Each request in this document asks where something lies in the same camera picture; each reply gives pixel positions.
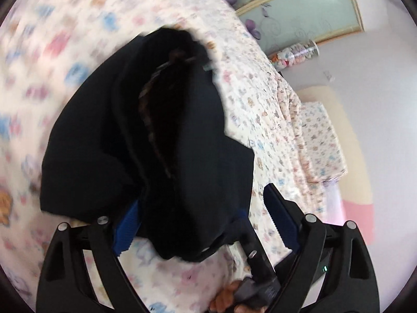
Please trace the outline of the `person's right hand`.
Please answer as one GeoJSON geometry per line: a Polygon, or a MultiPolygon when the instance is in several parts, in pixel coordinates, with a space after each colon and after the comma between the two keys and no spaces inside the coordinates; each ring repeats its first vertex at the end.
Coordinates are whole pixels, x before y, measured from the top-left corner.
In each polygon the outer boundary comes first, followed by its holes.
{"type": "MultiPolygon", "coordinates": [[[[234,280],[229,285],[225,286],[210,302],[208,309],[210,312],[224,313],[227,308],[234,305],[234,293],[238,289],[241,280],[234,280]]],[[[235,313],[264,313],[267,307],[261,309],[252,309],[243,304],[237,305],[234,308],[235,313]]]]}

